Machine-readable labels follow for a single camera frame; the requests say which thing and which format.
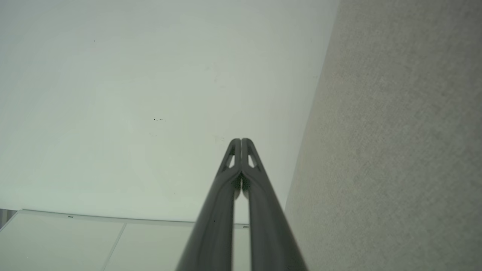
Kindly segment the grey fabric sofa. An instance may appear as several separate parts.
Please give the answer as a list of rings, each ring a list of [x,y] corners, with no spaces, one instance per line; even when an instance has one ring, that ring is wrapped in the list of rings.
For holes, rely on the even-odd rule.
[[[482,0],[340,0],[285,213],[309,271],[482,271]]]

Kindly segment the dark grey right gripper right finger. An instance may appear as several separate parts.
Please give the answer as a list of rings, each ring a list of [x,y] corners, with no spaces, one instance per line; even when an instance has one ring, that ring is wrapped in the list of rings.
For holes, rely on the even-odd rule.
[[[242,191],[249,201],[252,271],[308,271],[251,139],[242,139]]]

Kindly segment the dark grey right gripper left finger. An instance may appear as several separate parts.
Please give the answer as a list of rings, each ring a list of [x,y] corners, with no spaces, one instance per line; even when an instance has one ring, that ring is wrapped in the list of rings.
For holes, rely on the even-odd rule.
[[[241,140],[220,163],[176,271],[231,271],[234,202],[241,191]]]

